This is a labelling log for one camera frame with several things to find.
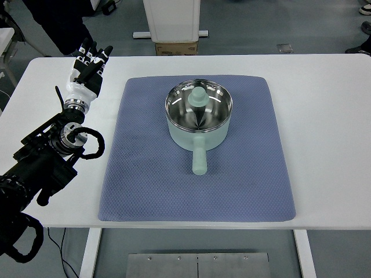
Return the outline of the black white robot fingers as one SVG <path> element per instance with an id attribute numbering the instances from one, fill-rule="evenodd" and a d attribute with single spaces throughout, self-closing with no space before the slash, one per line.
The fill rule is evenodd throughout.
<path id="1" fill-rule="evenodd" d="M 78 49 L 77 67 L 84 67 L 90 64 L 104 67 L 112 53 L 112 46 L 97 50 L 97 43 L 85 38 Z"/>

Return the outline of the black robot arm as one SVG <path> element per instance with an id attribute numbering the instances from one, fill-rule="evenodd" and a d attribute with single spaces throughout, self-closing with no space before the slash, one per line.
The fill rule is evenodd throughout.
<path id="1" fill-rule="evenodd" d="M 67 96 L 55 91 L 61 112 L 24 137 L 14 155 L 16 164 L 1 176 L 1 208 L 13 213 L 24 210 L 33 198 L 40 206 L 62 190 L 77 171 L 78 159 L 97 159 L 105 150 L 103 136 L 83 127 L 92 101 L 98 98 L 103 71 L 112 46 L 97 49 L 96 42 L 84 40 L 75 58 Z"/>

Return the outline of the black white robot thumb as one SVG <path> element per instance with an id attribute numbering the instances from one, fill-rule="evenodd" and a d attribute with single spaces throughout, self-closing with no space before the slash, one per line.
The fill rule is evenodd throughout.
<path id="1" fill-rule="evenodd" d="M 97 72 L 99 64 L 94 62 L 81 62 L 77 61 L 74 65 L 77 70 L 77 76 L 73 79 L 74 82 L 79 84 L 86 84 L 88 80 Z"/>

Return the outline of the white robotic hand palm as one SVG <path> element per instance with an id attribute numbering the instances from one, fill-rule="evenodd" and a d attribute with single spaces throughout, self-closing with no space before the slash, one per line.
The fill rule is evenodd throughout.
<path id="1" fill-rule="evenodd" d="M 78 75 L 77 70 L 74 69 L 74 65 L 66 84 L 67 95 L 65 96 L 65 100 L 67 101 L 68 99 L 74 98 L 83 100 L 85 102 L 93 101 L 98 97 L 101 90 L 104 67 L 99 65 L 97 72 L 88 80 L 86 84 L 79 84 L 73 81 L 73 79 Z"/>

